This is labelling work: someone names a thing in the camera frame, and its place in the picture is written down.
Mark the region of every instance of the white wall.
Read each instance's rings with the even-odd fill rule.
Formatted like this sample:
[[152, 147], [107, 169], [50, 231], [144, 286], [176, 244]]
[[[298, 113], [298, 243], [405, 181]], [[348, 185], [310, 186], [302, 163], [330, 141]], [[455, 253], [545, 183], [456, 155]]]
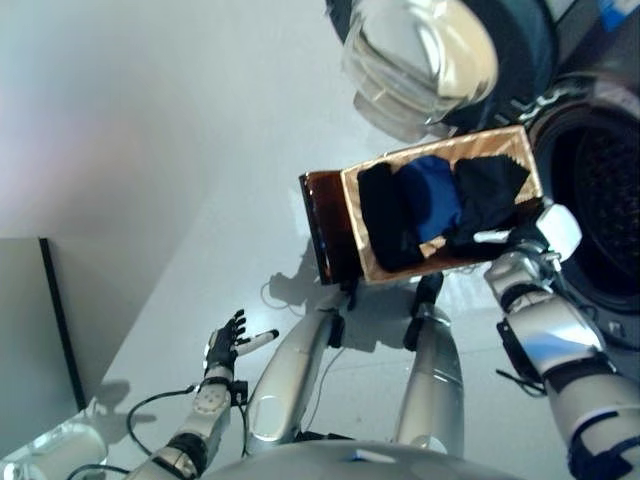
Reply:
[[38, 241], [0, 240], [0, 458], [77, 412]]
[[52, 239], [89, 394], [242, 123], [208, 3], [3, 4], [0, 237]]

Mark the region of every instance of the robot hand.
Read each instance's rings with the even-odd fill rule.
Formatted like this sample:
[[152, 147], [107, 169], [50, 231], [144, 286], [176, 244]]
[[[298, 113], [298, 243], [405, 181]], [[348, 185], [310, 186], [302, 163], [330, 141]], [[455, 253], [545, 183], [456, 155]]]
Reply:
[[244, 310], [238, 310], [224, 327], [211, 334], [205, 349], [205, 373], [215, 367], [226, 367], [233, 372], [238, 357], [236, 348], [250, 341], [242, 338], [246, 331], [243, 326], [245, 323]]

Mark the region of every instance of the black joint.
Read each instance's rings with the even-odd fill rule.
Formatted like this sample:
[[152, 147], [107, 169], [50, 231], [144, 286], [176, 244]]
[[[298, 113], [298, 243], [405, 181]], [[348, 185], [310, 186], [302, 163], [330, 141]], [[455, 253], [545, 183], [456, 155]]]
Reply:
[[502, 298], [500, 298], [500, 306], [503, 311], [509, 312], [511, 311], [511, 306], [516, 300], [533, 292], [544, 292], [544, 290], [530, 283], [514, 285], [502, 294]]
[[342, 346], [342, 336], [344, 334], [344, 318], [335, 314], [331, 319], [331, 335], [329, 336], [329, 346], [340, 348]]
[[555, 367], [545, 373], [545, 380], [553, 390], [560, 393], [567, 385], [591, 375], [611, 375], [615, 373], [604, 354], [592, 358], [576, 360]]
[[404, 348], [410, 352], [415, 352], [418, 348], [418, 337], [420, 336], [420, 330], [422, 329], [423, 323], [424, 319], [415, 317], [411, 320], [409, 328], [407, 328], [407, 331], [404, 334], [402, 344], [404, 345]]
[[228, 389], [231, 382], [226, 377], [209, 377], [205, 378], [202, 383], [200, 383], [200, 387], [206, 387], [207, 385], [224, 385]]
[[231, 394], [231, 406], [239, 407], [249, 402], [249, 383], [244, 380], [236, 380], [229, 385]]
[[169, 474], [181, 480], [193, 480], [195, 478], [198, 478], [195, 475], [190, 475], [188, 477], [185, 476], [180, 470], [178, 470], [176, 467], [174, 467], [173, 465], [171, 465], [169, 462], [167, 462], [165, 459], [161, 457], [155, 457], [152, 461], [153, 463], [158, 465], [160, 468], [162, 468], [166, 472], [169, 472]]
[[167, 444], [167, 447], [175, 448], [189, 457], [198, 472], [198, 477], [202, 475], [207, 468], [207, 446], [197, 435], [193, 433], [176, 435]]

